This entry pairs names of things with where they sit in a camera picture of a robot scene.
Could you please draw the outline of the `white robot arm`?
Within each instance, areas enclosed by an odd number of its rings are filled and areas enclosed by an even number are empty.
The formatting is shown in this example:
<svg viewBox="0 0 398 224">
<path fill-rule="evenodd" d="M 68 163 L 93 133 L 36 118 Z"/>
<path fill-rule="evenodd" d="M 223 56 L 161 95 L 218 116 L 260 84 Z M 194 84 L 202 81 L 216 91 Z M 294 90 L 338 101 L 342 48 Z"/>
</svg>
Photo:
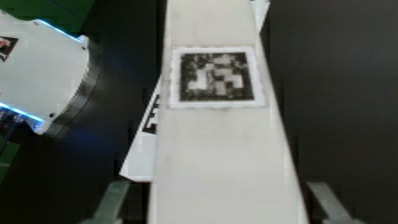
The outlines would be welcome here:
<svg viewBox="0 0 398 224">
<path fill-rule="evenodd" d="M 95 82 L 90 40 L 0 11 L 0 109 L 56 131 Z M 258 27 L 248 0 L 173 0 L 154 135 L 122 174 L 154 184 L 148 224 L 365 224 L 322 182 L 298 180 Z"/>
</svg>

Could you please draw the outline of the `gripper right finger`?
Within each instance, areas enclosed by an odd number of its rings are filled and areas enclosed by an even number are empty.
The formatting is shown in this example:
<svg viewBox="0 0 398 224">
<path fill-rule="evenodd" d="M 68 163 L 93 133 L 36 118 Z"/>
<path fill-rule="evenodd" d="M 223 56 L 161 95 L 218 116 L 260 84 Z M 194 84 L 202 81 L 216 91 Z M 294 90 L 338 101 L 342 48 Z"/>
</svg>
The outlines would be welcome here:
<svg viewBox="0 0 398 224">
<path fill-rule="evenodd" d="M 367 224 L 353 217 L 326 182 L 308 182 L 308 213 L 312 224 Z"/>
</svg>

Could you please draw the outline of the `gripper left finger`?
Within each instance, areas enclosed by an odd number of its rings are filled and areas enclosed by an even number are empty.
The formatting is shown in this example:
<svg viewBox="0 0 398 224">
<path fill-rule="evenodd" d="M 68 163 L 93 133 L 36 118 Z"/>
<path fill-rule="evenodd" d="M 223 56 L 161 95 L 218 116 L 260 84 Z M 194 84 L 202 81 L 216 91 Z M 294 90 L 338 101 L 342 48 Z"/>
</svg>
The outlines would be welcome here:
<svg viewBox="0 0 398 224">
<path fill-rule="evenodd" d="M 118 180 L 109 184 L 95 215 L 79 224 L 123 224 L 120 211 L 129 188 L 131 182 L 127 180 Z"/>
</svg>

